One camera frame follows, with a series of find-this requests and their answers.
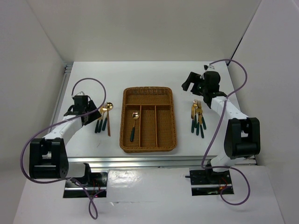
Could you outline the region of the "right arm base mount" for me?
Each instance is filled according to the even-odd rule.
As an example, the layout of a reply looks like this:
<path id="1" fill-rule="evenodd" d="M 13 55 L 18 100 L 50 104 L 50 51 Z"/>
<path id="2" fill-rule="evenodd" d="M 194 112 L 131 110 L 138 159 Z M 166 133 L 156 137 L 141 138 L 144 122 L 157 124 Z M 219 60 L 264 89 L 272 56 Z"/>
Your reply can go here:
<path id="1" fill-rule="evenodd" d="M 224 195 L 234 194 L 229 171 L 190 170 L 185 178 L 190 180 L 192 196 L 219 195 L 222 190 Z"/>

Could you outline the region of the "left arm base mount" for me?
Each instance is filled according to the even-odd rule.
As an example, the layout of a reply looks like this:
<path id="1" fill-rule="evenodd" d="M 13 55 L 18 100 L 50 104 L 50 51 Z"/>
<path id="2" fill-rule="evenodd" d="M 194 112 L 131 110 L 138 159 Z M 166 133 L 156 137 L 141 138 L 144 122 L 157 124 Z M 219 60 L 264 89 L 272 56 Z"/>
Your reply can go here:
<path id="1" fill-rule="evenodd" d="M 78 178 L 91 197 L 106 198 L 108 172 L 90 172 Z M 66 181 L 63 198 L 87 198 L 82 187 L 73 181 Z"/>

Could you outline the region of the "gold knife green handle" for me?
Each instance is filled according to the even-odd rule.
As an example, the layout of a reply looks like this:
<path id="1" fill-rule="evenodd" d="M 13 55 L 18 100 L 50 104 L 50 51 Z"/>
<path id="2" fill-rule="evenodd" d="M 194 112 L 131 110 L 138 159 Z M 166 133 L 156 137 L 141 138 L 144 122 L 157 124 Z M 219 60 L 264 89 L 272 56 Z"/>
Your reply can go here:
<path id="1" fill-rule="evenodd" d="M 96 126 L 95 126 L 95 133 L 100 133 L 101 129 L 102 129 L 102 123 L 103 123 L 103 117 L 104 117 L 103 107 L 100 108 L 100 114 L 101 114 L 101 117 L 98 118 Z"/>
<path id="2" fill-rule="evenodd" d="M 193 109 L 193 105 L 192 105 L 192 108 L 191 108 L 191 119 L 192 119 L 192 125 L 191 125 L 191 133 L 194 133 L 194 123 L 193 123 L 193 119 L 194 119 L 194 109 Z"/>

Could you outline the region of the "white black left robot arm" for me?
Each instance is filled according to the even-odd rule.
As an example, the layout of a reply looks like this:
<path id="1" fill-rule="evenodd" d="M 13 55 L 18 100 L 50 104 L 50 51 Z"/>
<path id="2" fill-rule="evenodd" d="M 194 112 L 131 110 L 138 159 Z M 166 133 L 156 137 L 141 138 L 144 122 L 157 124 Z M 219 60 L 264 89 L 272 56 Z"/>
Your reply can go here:
<path id="1" fill-rule="evenodd" d="M 43 138 L 30 142 L 29 176 L 32 179 L 66 178 L 69 162 L 66 145 L 82 127 L 101 117 L 88 95 L 73 97 L 74 104 L 64 114 L 63 123 Z"/>

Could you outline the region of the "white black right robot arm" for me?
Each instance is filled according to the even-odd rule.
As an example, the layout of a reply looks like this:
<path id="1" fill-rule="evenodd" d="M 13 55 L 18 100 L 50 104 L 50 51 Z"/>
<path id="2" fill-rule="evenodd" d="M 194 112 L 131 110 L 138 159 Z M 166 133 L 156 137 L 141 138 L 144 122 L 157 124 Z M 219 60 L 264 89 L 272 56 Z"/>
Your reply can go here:
<path id="1" fill-rule="evenodd" d="M 231 166 L 259 154 L 261 150 L 258 118 L 249 117 L 237 109 L 227 94 L 220 91 L 220 80 L 216 71 L 206 71 L 202 75 L 191 72 L 182 84 L 182 89 L 187 91 L 193 83 L 191 93 L 202 96 L 207 106 L 227 122 L 223 151 L 204 166 L 204 178 L 209 183 L 216 182 Z"/>

